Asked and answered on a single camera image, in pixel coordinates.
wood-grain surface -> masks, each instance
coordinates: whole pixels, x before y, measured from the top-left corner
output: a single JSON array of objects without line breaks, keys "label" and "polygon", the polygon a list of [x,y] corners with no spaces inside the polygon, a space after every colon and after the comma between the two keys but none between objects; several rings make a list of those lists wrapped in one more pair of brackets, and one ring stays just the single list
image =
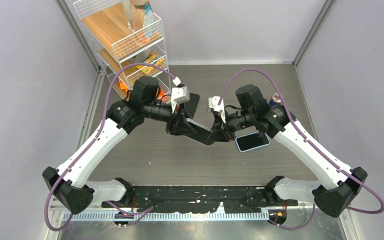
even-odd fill
[{"label": "wood-grain surface", "polygon": [[[163,37],[161,22],[132,34],[121,3],[84,17],[81,21],[117,62]],[[152,37],[146,37],[145,33],[153,34]]]},{"label": "wood-grain surface", "polygon": [[[259,68],[271,75],[291,112],[310,133],[313,132],[296,73],[290,64],[177,65],[171,66],[170,71],[192,93],[200,95],[194,119],[211,127],[213,117],[207,111],[208,98],[219,96],[233,74],[246,67]],[[239,106],[235,90],[246,84],[258,86],[266,99],[274,93],[263,76],[245,72],[229,87],[224,104]],[[102,117],[108,87],[106,80],[93,119],[94,129]],[[112,91],[109,100],[113,103],[120,100],[120,96]],[[252,132],[255,129],[246,129],[236,136]],[[171,136],[165,132],[163,122],[146,119],[108,153],[90,179],[106,181],[121,177],[135,185],[264,185],[276,175],[296,180],[316,179],[294,154],[274,140],[269,146],[240,153],[235,142],[205,146],[185,136]]]}]

blue phone case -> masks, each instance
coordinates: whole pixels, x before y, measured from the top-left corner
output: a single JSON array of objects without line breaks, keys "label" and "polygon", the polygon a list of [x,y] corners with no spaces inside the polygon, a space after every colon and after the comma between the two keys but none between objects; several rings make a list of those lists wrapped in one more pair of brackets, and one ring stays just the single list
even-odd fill
[{"label": "blue phone case", "polygon": [[248,151],[251,151],[251,150],[254,150],[254,149],[259,149],[259,148],[261,148],[261,147],[265,147],[265,146],[267,146],[267,145],[270,144],[270,138],[269,138],[269,136],[267,136],[267,134],[265,134],[265,136],[267,137],[267,140],[268,140],[268,143],[267,143],[267,144],[260,145],[260,146],[256,146],[256,147],[250,148],[250,149],[248,149],[248,150],[242,151],[241,148],[239,147],[239,144],[238,144],[237,139],[238,139],[238,138],[245,137],[245,136],[248,136],[248,135],[257,134],[257,133],[260,134],[259,131],[256,131],[256,132],[253,132],[253,133],[250,133],[250,134],[246,134],[246,135],[243,135],[243,136],[239,136],[239,137],[237,137],[237,138],[234,139],[234,142],[236,143],[236,146],[237,146],[237,149],[239,150],[239,152],[241,152],[241,153],[245,153],[245,152],[248,152]]}]

wooden board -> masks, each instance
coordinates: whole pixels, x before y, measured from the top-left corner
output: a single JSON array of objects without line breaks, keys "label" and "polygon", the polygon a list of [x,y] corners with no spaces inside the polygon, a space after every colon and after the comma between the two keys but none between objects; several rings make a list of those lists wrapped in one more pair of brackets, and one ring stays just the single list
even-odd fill
[{"label": "wooden board", "polygon": [[108,50],[113,49],[113,43],[132,34],[127,28],[127,20],[121,3],[84,17],[81,21]]},{"label": "wooden board", "polygon": [[[125,59],[162,38],[158,31],[152,38],[146,39],[144,39],[145,36],[141,31],[132,34],[127,27],[127,20],[121,3],[84,17],[81,21],[117,61]],[[115,46],[117,50],[114,52],[113,44],[122,39],[124,40]]]}]

yellow package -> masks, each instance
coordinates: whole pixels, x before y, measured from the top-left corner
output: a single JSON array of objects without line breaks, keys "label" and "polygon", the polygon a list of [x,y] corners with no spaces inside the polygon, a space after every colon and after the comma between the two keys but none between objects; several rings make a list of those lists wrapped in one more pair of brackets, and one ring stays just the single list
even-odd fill
[{"label": "yellow package", "polygon": [[[149,57],[145,60],[144,63],[161,66],[164,63],[164,59],[164,57],[161,57],[160,55],[158,55],[158,53],[154,52],[149,55]],[[152,66],[136,66],[136,68],[140,69],[140,71],[142,71],[142,73],[146,75],[148,75],[150,72],[152,72],[152,70],[154,70]]]}]

wooden shelf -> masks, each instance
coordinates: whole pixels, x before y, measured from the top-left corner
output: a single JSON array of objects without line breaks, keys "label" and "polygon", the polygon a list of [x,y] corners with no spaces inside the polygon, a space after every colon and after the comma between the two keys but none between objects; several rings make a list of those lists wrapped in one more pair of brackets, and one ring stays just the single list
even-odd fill
[{"label": "wooden shelf", "polygon": [[[104,48],[104,49],[101,49],[99,51],[99,55],[102,57],[102,59],[109,65],[109,67],[114,71],[114,73],[118,73],[121,68],[120,68],[120,64],[111,56],[111,54]],[[124,62],[121,63],[121,66],[122,67],[125,67],[127,65],[131,64],[131,62],[129,60],[126,60]],[[136,72],[136,70],[138,70],[136,67],[129,67],[125,70],[124,74],[126,76],[130,75],[130,74],[133,74],[134,72]],[[120,78],[123,79],[125,81],[125,78],[123,75],[120,75]]]},{"label": "wooden shelf", "polygon": [[[132,33],[127,26],[121,3],[81,19],[96,39],[116,59],[116,62],[128,59],[145,47],[163,39],[161,20],[159,18],[155,20],[156,22],[150,26]],[[150,31],[153,36],[145,37]]]}]

